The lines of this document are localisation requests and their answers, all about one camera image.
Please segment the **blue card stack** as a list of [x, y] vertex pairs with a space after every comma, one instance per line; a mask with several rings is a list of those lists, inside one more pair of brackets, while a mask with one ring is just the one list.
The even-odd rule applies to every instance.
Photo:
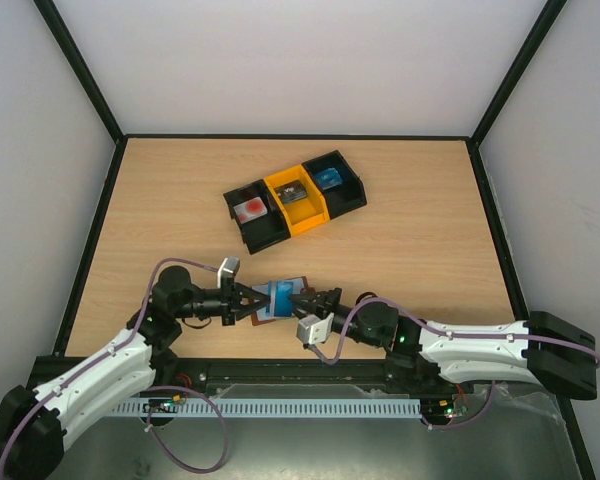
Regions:
[[314, 175], [316, 185], [323, 191], [340, 186], [343, 182], [339, 171], [334, 168], [326, 168]]

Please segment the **black bin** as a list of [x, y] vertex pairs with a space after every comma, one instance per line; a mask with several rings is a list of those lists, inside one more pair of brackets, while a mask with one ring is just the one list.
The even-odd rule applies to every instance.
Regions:
[[228, 191], [223, 197], [250, 254], [291, 238], [286, 218], [263, 179]]
[[302, 163], [335, 219], [367, 205], [364, 184], [339, 150]]

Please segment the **black front rail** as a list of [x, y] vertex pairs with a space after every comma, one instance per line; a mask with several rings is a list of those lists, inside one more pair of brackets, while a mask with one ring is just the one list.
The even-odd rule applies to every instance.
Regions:
[[455, 390], [453, 382], [439, 376], [436, 364], [422, 359], [410, 367], [389, 360], [368, 359], [341, 360], [329, 366], [317, 359], [207, 359], [166, 354], [152, 364], [158, 368], [156, 385], [187, 384], [204, 393], [233, 384], [347, 384], [415, 397], [450, 394]]

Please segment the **left black bin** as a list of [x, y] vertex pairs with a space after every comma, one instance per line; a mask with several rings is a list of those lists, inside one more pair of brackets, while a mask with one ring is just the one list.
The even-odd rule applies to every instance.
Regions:
[[228, 191], [223, 197], [250, 254], [291, 238], [286, 218], [263, 179]]

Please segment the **brown leather card holder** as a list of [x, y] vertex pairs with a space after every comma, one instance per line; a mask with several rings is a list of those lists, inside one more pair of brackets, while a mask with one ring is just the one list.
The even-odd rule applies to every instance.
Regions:
[[304, 276], [285, 280], [270, 280], [267, 283], [253, 285], [252, 289], [258, 293], [268, 295], [270, 302], [251, 315], [253, 326], [262, 326], [276, 320], [293, 317], [290, 296], [294, 294], [314, 293]]

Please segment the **yellow middle bin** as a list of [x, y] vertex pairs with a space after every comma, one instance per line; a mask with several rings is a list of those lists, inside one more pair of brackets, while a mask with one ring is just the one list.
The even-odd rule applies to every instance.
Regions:
[[268, 175], [264, 181], [280, 208], [292, 237], [330, 220], [323, 194], [302, 165]]

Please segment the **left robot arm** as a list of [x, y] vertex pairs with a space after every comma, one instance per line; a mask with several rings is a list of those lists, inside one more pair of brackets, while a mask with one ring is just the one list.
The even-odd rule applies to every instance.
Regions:
[[225, 326], [270, 301], [236, 281], [239, 261], [212, 268], [213, 289], [196, 286], [189, 260], [167, 258], [151, 273], [140, 310], [96, 353], [32, 389], [17, 385], [0, 402], [0, 479], [45, 479], [90, 426], [122, 401], [155, 391], [180, 320], [220, 318]]

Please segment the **red white card stack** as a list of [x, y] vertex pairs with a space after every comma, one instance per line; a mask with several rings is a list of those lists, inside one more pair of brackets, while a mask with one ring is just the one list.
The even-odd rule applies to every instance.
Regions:
[[268, 214], [267, 206], [260, 197], [254, 197], [233, 207], [240, 224], [246, 224]]

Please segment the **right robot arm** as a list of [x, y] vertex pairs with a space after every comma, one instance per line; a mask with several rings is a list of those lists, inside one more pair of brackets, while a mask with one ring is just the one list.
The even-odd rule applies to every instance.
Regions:
[[297, 337], [323, 363], [341, 357], [346, 340], [384, 351], [410, 382], [435, 392], [447, 383], [507, 381], [536, 384], [575, 400], [597, 397], [600, 355], [595, 338], [544, 311], [498, 325], [452, 325], [424, 320], [375, 295], [353, 307], [341, 290], [293, 294]]

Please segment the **right black bin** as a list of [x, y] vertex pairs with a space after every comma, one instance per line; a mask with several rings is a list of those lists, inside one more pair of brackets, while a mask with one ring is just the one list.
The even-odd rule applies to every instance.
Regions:
[[302, 163], [335, 219], [367, 205], [364, 184], [339, 150]]

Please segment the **metal sheet front panel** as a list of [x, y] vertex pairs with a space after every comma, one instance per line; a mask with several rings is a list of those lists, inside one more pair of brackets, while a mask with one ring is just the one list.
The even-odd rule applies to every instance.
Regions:
[[[344, 398], [234, 390], [218, 398]], [[64, 455], [56, 479], [579, 479], [569, 425], [536, 390], [478, 387], [445, 429], [420, 419], [105, 417]]]

